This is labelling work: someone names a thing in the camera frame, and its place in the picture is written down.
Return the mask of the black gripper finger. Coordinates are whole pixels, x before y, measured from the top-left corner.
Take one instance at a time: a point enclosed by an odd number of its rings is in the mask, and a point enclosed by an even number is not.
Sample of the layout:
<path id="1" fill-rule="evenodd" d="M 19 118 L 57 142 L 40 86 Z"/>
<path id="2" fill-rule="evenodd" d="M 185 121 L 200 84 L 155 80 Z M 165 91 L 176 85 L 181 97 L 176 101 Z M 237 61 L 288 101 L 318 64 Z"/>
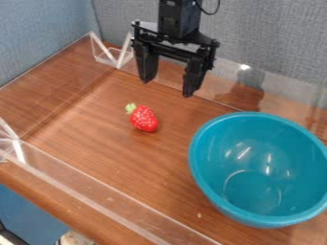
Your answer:
<path id="1" fill-rule="evenodd" d="M 193 92 L 200 88 L 201 81 L 205 76 L 205 61 L 192 58 L 185 67 L 183 75 L 183 96 L 185 98 L 193 95 Z"/>
<path id="2" fill-rule="evenodd" d="M 157 75 L 160 56 L 149 45 L 135 44 L 133 52 L 139 78 L 144 83 L 148 83 Z"/>

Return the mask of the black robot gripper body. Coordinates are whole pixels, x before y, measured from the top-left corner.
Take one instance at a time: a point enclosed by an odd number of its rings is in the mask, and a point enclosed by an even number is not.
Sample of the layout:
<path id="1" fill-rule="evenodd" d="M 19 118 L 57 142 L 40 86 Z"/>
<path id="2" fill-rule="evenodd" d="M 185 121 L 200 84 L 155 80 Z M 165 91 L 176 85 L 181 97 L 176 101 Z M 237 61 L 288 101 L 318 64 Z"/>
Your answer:
<path id="1" fill-rule="evenodd" d="M 160 57 L 185 63 L 192 58 L 203 59 L 205 70 L 211 70 L 220 43 L 200 32 L 200 16 L 215 15 L 220 5 L 207 11 L 201 3 L 203 0 L 160 0 L 157 21 L 132 23 L 133 45 L 149 45 Z"/>

